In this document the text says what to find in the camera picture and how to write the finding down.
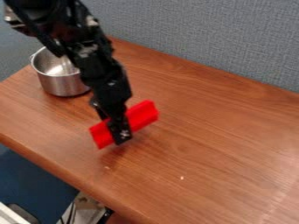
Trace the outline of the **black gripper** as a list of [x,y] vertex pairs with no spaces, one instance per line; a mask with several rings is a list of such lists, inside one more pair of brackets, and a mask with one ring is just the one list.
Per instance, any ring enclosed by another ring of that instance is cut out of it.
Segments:
[[107,128],[115,144],[120,145],[134,136],[126,117],[126,103],[132,96],[126,70],[111,56],[96,52],[78,57],[78,67],[83,83],[96,98],[90,105],[102,120],[110,117]]

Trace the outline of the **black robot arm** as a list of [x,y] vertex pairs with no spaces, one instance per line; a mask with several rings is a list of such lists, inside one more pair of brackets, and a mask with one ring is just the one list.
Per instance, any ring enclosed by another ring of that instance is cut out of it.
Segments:
[[132,96],[127,71],[114,58],[112,43],[82,0],[4,0],[5,22],[58,56],[66,56],[90,87],[91,105],[107,121],[115,144],[132,138],[127,100]]

